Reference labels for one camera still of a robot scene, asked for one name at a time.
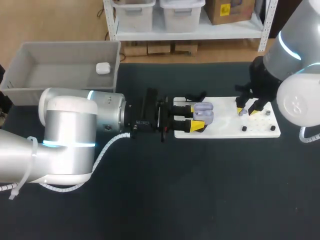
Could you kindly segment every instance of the cardboard box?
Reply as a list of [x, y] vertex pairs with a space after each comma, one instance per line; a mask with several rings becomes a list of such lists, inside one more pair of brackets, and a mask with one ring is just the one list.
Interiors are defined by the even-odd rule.
[[169, 54], [171, 44], [169, 41], [148, 41], [148, 54]]
[[255, 0], [205, 0], [204, 9], [213, 25], [251, 19]]
[[176, 41], [174, 46], [174, 53], [188, 53], [191, 56], [195, 56], [198, 51], [197, 41]]
[[147, 55], [146, 41], [129, 41], [123, 44], [124, 55], [127, 57], [137, 57]]

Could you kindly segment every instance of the white shelf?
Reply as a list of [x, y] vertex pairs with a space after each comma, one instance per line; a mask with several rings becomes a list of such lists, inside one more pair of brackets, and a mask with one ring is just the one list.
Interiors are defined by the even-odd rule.
[[212, 25], [206, 12], [202, 9], [200, 24], [195, 32], [168, 33], [165, 27], [163, 9], [159, 4], [153, 8], [152, 32], [124, 32], [114, 19], [113, 0], [103, 0], [106, 23], [112, 41], [171, 41], [171, 40], [210, 40], [210, 39], [260, 39], [259, 52], [264, 52], [275, 16], [278, 0], [256, 0], [259, 6], [265, 6], [265, 21], [262, 25], [259, 16], [261, 9], [255, 10], [249, 21], [240, 21], [222, 25]]
[[258, 39], [261, 38], [263, 24], [255, 13], [251, 20], [229, 24], [212, 25], [202, 9], [197, 31], [184, 33], [166, 32], [163, 9], [153, 8], [153, 29], [151, 32], [123, 32], [117, 28], [119, 41], [170, 41], [170, 40], [210, 40], [210, 39]]

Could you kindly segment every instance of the gray plastic bin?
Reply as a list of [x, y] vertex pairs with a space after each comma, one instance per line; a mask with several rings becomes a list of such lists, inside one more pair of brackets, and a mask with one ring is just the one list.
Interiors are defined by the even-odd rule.
[[[115, 92], [120, 64], [119, 41], [26, 42], [13, 58], [0, 91], [13, 104], [38, 105], [46, 88]], [[111, 72], [96, 73], [108, 62]]]

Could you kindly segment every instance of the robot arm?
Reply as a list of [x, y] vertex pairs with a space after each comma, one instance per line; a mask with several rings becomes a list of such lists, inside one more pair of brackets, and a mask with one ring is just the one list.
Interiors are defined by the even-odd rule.
[[281, 113], [300, 127], [320, 125], [320, 1], [303, 0], [264, 57], [250, 66], [250, 83], [236, 86], [241, 111], [258, 98], [250, 115], [277, 99]]

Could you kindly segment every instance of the robot logo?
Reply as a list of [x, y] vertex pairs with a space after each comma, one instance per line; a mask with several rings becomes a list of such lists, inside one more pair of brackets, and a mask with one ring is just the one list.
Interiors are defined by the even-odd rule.
[[305, 98], [298, 94], [287, 95], [284, 99], [284, 107], [293, 117], [303, 116], [308, 112]]

